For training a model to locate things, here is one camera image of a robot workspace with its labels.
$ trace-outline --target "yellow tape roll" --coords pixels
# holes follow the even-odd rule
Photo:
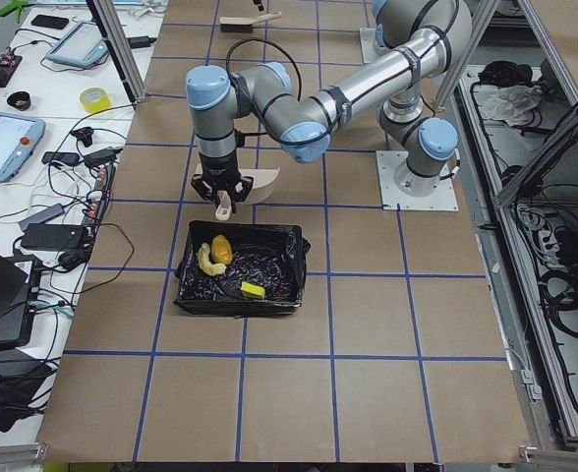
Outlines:
[[[103,111],[112,104],[108,94],[100,87],[92,87],[84,90],[80,95],[80,102],[88,113]]]

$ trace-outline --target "robotic arm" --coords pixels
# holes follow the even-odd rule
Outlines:
[[[187,97],[202,163],[192,185],[205,200],[219,205],[222,195],[232,210],[243,202],[253,179],[239,172],[234,120],[255,113],[269,135],[296,161],[317,160],[330,134],[380,105],[378,123],[409,151],[396,171],[401,190],[428,195],[443,164],[454,153],[457,133],[448,122],[419,119],[423,109],[420,80],[448,69],[464,52],[471,16],[464,0],[375,0],[376,41],[389,51],[372,64],[298,101],[279,63],[264,63],[228,74],[217,66],[199,66],[186,77]]]

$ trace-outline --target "white mounting plate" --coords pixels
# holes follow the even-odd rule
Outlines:
[[[378,150],[376,152],[383,209],[458,211],[459,207],[451,179],[440,180],[435,191],[427,197],[412,197],[398,188],[394,182],[394,171],[407,158],[408,153],[397,150]],[[448,167],[444,165],[440,175],[447,175],[449,172]]]
[[[378,48],[375,45],[375,29],[374,28],[360,28],[359,38],[361,42],[361,55],[364,59],[364,64],[370,64],[382,56],[389,49],[386,47]]]

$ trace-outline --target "black bin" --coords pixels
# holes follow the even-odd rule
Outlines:
[[[234,261],[223,275],[209,276],[198,266],[198,250],[218,234],[230,242]],[[174,303],[193,315],[291,314],[302,305],[310,248],[300,226],[191,221]],[[243,296],[242,281],[263,287],[264,300]]]

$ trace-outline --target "black cup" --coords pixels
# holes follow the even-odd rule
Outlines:
[[[31,97],[26,91],[17,91],[7,97],[7,104],[13,106],[17,110],[29,110],[31,106]]]

